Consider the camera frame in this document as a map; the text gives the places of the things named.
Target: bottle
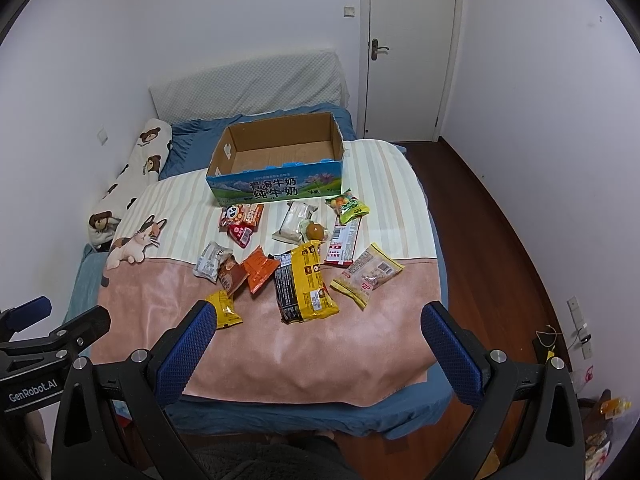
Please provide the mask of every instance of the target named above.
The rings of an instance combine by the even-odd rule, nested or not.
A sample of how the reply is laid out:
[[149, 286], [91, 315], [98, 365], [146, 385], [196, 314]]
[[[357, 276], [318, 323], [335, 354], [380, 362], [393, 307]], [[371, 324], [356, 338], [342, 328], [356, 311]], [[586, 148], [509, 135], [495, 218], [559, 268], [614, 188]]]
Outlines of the bottle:
[[622, 415], [629, 408], [631, 408], [630, 400], [626, 397], [616, 397], [615, 399], [605, 400], [600, 405], [600, 413], [608, 420]]

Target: cardboard box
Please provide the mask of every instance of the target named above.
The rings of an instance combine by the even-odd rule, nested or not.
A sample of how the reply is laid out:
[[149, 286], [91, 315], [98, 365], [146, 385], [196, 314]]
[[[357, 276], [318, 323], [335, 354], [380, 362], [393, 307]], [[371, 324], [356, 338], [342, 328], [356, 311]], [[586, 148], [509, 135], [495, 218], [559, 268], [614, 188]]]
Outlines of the cardboard box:
[[335, 196], [343, 154], [328, 112], [233, 124], [213, 152], [207, 183], [220, 205]]

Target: headboard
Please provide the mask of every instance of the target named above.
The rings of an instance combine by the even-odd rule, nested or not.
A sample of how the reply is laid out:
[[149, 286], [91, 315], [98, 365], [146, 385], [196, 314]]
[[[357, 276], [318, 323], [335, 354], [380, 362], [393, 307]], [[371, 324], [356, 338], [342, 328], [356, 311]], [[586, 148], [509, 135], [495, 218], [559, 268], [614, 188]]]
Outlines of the headboard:
[[169, 124], [332, 103], [349, 93], [333, 50], [262, 57], [152, 85], [158, 118]]

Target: candy package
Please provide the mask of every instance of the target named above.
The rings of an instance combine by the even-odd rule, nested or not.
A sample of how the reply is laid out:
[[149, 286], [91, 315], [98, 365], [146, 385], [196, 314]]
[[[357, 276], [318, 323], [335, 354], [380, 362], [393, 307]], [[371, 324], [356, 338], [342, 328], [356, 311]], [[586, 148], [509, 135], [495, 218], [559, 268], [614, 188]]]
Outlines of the candy package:
[[234, 311], [234, 300], [224, 290], [219, 290], [207, 296], [205, 301], [208, 301], [216, 309], [216, 315], [218, 316], [216, 330], [242, 323], [242, 318]]
[[354, 197], [351, 189], [334, 198], [328, 198], [325, 202], [327, 202], [338, 215], [342, 225], [345, 225], [348, 221], [358, 216], [364, 216], [371, 211], [369, 207]]
[[231, 224], [226, 229], [226, 232], [231, 239], [243, 249], [247, 247], [249, 240], [251, 239], [251, 235], [254, 233], [251, 231], [250, 227], [242, 224]]
[[300, 222], [311, 220], [311, 215], [318, 209], [304, 202], [287, 202], [289, 209], [284, 215], [280, 229], [271, 237], [286, 244], [301, 244], [303, 242]]
[[340, 219], [335, 219], [334, 232], [324, 259], [326, 264], [349, 267], [353, 263], [361, 220], [361, 218], [354, 218], [347, 222], [347, 225], [341, 225]]
[[207, 278], [215, 283], [218, 279], [220, 265], [232, 254], [231, 249], [221, 247], [215, 242], [210, 242], [198, 258], [198, 263], [193, 267], [193, 275], [199, 278]]
[[234, 204], [222, 208], [220, 227], [239, 224], [255, 231], [260, 223], [264, 204]]
[[346, 294], [364, 309], [369, 303], [371, 292], [390, 280], [404, 266], [393, 261], [380, 250], [376, 244], [371, 244], [348, 269], [330, 283], [331, 288]]
[[280, 266], [280, 263], [267, 258], [262, 251], [262, 247], [258, 247], [242, 262], [242, 266], [249, 273], [249, 290], [252, 294], [255, 294]]
[[329, 231], [323, 225], [316, 224], [313, 220], [300, 222], [300, 234], [302, 234], [302, 241], [305, 243], [311, 240], [325, 242], [329, 239]]
[[320, 242], [312, 240], [276, 256], [276, 299], [283, 322], [322, 319], [338, 314], [320, 273]]
[[242, 285], [242, 282], [247, 279], [248, 275], [244, 267], [236, 262], [233, 255], [225, 260], [218, 273], [220, 283], [230, 298], [236, 289]]

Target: pink blanket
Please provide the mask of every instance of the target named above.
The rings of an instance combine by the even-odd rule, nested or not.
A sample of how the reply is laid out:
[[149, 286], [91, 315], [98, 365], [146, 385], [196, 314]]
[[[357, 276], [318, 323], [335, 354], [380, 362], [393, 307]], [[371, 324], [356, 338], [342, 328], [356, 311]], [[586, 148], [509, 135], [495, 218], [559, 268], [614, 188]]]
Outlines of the pink blanket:
[[[404, 260], [405, 269], [374, 291], [361, 311], [330, 290], [340, 313], [285, 325], [273, 281], [252, 297], [246, 285], [234, 298], [244, 323], [219, 330], [184, 393], [244, 402], [346, 402], [370, 406], [396, 390], [424, 381], [434, 364], [420, 332], [420, 311], [440, 299], [437, 261]], [[119, 361], [151, 348], [193, 304], [219, 289], [196, 278], [193, 266], [148, 258], [107, 270], [98, 304], [111, 330], [92, 346], [94, 363]], [[325, 266], [325, 282], [340, 269]]]

